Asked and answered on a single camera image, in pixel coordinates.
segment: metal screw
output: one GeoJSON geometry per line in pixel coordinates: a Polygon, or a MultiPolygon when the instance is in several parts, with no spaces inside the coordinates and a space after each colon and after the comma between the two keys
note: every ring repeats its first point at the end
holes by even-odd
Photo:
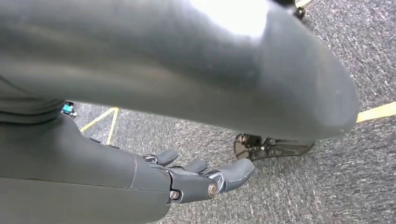
{"type": "Polygon", "coordinates": [[[179,196],[180,196],[180,193],[177,192],[177,191],[171,191],[170,194],[169,194],[169,197],[170,197],[171,199],[173,199],[173,200],[178,199],[179,196]]]}
{"type": "Polygon", "coordinates": [[[209,197],[215,197],[217,194],[217,184],[216,183],[211,183],[208,186],[208,196],[209,197]]]}

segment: prosthetic hand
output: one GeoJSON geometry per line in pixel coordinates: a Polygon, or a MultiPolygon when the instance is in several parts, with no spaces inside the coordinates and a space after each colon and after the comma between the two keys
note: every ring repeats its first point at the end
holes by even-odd
{"type": "Polygon", "coordinates": [[[213,199],[242,186],[247,159],[204,172],[170,166],[173,150],[137,155],[81,135],[60,115],[35,125],[0,124],[0,220],[7,224],[145,224],[173,203],[213,199]]]}

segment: mechanical hand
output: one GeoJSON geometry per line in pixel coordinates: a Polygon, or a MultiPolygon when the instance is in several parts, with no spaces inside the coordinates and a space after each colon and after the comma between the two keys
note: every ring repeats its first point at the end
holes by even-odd
{"type": "Polygon", "coordinates": [[[238,160],[233,165],[203,173],[207,164],[194,160],[185,166],[165,166],[177,158],[174,150],[165,150],[159,155],[144,155],[143,158],[155,169],[165,171],[171,178],[170,203],[190,203],[210,200],[218,194],[235,190],[248,181],[255,167],[248,159],[238,160]]]}

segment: robotic forearm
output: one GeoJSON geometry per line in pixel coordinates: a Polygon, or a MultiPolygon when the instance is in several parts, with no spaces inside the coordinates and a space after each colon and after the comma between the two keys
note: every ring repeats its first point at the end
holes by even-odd
{"type": "Polygon", "coordinates": [[[341,135],[359,111],[337,58],[269,0],[1,0],[0,49],[1,223],[153,222],[254,170],[101,145],[64,99],[296,140],[341,135]]]}
{"type": "Polygon", "coordinates": [[[343,135],[359,112],[339,60],[270,0],[2,0],[0,32],[1,77],[49,103],[291,140],[343,135]]]}
{"type": "Polygon", "coordinates": [[[85,138],[72,119],[0,125],[0,220],[7,224],[145,224],[173,203],[243,185],[247,159],[204,172],[196,160],[170,166],[173,150],[137,155],[85,138]]]}

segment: gray surface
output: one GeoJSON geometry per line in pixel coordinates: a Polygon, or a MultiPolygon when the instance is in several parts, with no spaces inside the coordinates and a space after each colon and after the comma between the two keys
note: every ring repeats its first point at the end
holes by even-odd
{"type": "MultiPolygon", "coordinates": [[[[307,25],[341,58],[356,80],[362,110],[396,101],[396,1],[314,0],[307,25]]],[[[106,109],[77,105],[79,126],[106,109]]],[[[87,130],[107,138],[111,119],[87,130]]],[[[121,110],[112,144],[135,152],[174,148],[177,161],[233,162],[236,133],[222,128],[121,110]]],[[[256,162],[249,184],[210,202],[173,206],[161,224],[395,223],[395,117],[359,124],[304,157],[256,162]]]]}

